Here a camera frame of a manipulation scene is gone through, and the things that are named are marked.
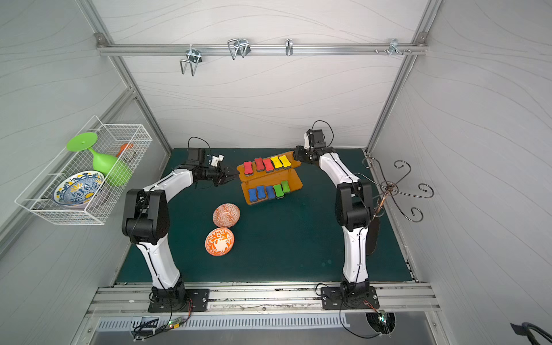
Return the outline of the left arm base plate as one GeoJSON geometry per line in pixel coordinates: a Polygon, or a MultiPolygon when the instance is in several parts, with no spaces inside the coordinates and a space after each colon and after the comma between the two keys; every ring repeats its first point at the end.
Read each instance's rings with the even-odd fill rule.
{"type": "Polygon", "coordinates": [[[205,312],[208,306],[209,289],[152,288],[149,295],[149,313],[177,313],[191,310],[205,312]]]}

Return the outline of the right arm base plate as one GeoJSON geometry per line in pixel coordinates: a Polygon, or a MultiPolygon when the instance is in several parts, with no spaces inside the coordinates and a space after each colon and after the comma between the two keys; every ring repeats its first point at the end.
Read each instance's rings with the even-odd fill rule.
{"type": "Polygon", "coordinates": [[[323,310],[375,310],[380,308],[380,301],[374,286],[366,292],[346,295],[339,287],[322,287],[320,289],[323,310]]]}

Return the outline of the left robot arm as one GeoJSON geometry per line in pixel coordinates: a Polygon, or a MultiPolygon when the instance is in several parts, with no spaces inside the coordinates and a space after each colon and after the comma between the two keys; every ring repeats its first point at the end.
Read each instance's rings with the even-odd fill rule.
{"type": "Polygon", "coordinates": [[[168,243],[169,201],[198,181],[224,185],[237,172],[209,164],[181,165],[158,182],[126,193],[122,233],[136,245],[152,276],[153,308],[166,311],[188,304],[185,285],[168,243]]]}

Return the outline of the red eraser top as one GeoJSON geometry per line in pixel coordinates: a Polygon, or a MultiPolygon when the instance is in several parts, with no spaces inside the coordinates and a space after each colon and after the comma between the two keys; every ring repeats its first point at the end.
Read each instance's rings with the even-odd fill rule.
{"type": "Polygon", "coordinates": [[[270,158],[265,158],[262,160],[264,165],[264,171],[267,173],[271,173],[275,170],[273,162],[270,158]]]}
{"type": "Polygon", "coordinates": [[[255,158],[254,165],[257,172],[265,171],[265,165],[262,158],[255,158]]]}

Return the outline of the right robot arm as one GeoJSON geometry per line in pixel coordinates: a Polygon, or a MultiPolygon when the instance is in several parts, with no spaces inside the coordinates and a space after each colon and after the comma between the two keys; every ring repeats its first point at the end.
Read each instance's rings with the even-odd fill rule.
{"type": "Polygon", "coordinates": [[[336,187],[336,221],[344,234],[344,281],[340,284],[343,299],[359,298],[369,292],[367,271],[367,236],[373,218],[372,188],[343,163],[330,147],[322,149],[297,146],[293,158],[318,166],[336,187]]]}

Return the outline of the yellow eraser top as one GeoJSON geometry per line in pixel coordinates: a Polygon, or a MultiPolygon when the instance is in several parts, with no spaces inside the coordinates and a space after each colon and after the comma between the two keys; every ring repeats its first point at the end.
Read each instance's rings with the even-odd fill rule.
{"type": "Polygon", "coordinates": [[[270,160],[275,170],[283,169],[283,164],[278,156],[271,157],[270,160]]]}
{"type": "Polygon", "coordinates": [[[281,155],[278,157],[278,159],[281,162],[283,169],[288,169],[291,167],[291,162],[289,161],[287,155],[281,155]]]}

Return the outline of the orange wooden two-tier shelf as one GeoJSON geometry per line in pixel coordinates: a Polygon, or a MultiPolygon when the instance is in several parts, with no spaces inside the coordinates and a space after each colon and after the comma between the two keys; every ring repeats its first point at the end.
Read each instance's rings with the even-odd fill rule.
{"type": "Polygon", "coordinates": [[[301,166],[301,162],[295,161],[293,159],[293,152],[288,151],[286,153],[282,153],[279,155],[273,155],[268,158],[274,157],[274,156],[281,156],[281,155],[287,155],[289,161],[291,162],[291,167],[288,169],[280,169],[280,170],[274,170],[273,172],[266,173],[263,172],[257,172],[253,162],[253,169],[254,169],[254,175],[251,176],[245,176],[244,175],[244,168],[243,164],[244,162],[237,167],[237,171],[239,172],[239,179],[241,181],[241,189],[245,198],[245,201],[248,205],[258,204],[263,201],[269,201],[268,197],[265,200],[257,201],[256,203],[250,203],[248,190],[250,188],[257,188],[257,186],[263,185],[265,188],[268,185],[277,185],[280,184],[282,181],[288,181],[290,190],[292,192],[299,191],[303,188],[303,183],[301,179],[299,178],[299,175],[296,172],[296,168],[301,166]]]}

